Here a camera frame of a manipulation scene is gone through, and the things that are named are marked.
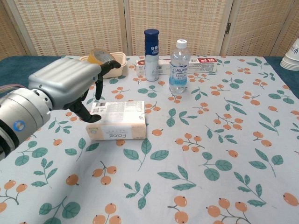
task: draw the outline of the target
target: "woven screen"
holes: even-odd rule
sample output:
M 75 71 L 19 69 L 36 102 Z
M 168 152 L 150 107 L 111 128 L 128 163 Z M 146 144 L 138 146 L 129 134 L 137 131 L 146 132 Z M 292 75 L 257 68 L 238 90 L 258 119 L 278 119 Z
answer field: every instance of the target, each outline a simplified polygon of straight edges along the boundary
M 0 2 L 0 60 L 15 55 L 25 55 L 25 51 Z
M 223 55 L 268 56 L 294 0 L 241 0 Z
M 117 0 L 14 0 L 38 55 L 124 51 Z
M 144 54 L 143 32 L 149 28 L 160 31 L 160 55 L 169 55 L 180 38 L 188 41 L 188 49 L 194 55 L 218 55 L 228 19 L 227 2 L 230 1 L 129 0 L 126 22 L 130 23 L 133 55 Z
M 292 8 L 283 30 L 279 34 L 271 56 L 284 56 L 299 37 L 299 1 L 297 1 L 296 4 L 297 5 Z

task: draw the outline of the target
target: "barcode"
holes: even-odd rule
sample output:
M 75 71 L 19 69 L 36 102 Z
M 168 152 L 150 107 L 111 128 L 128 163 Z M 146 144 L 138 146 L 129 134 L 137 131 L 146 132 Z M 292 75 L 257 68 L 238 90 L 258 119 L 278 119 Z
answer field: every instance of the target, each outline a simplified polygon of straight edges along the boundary
M 95 106 L 105 106 L 105 105 L 106 105 L 106 103 L 96 103 Z

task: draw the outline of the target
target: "blue logo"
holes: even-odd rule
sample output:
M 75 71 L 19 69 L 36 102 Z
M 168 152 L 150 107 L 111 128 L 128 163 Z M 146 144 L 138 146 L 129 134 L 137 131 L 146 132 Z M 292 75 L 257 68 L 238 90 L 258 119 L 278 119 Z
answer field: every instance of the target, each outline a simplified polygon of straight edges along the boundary
M 23 131 L 25 128 L 25 122 L 22 120 L 17 120 L 16 122 L 14 122 L 14 130 L 17 132 L 21 132 Z

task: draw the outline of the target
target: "blue bottle cap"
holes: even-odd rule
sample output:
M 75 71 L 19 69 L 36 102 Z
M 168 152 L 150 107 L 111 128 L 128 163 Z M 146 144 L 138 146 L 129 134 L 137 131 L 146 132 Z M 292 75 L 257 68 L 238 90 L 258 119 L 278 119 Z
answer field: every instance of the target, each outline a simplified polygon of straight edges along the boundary
M 154 42 L 158 40 L 159 30 L 157 29 L 147 29 L 144 31 L 145 41 Z

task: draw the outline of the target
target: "red and white box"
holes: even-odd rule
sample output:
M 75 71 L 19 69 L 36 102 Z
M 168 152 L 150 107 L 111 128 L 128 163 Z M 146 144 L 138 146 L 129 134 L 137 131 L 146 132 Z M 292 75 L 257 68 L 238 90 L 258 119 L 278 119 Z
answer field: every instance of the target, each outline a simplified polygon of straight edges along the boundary
M 136 74 L 145 75 L 144 60 L 136 61 Z M 217 60 L 213 57 L 192 57 L 189 62 L 187 73 L 216 72 Z M 170 59 L 159 59 L 159 75 L 170 74 Z

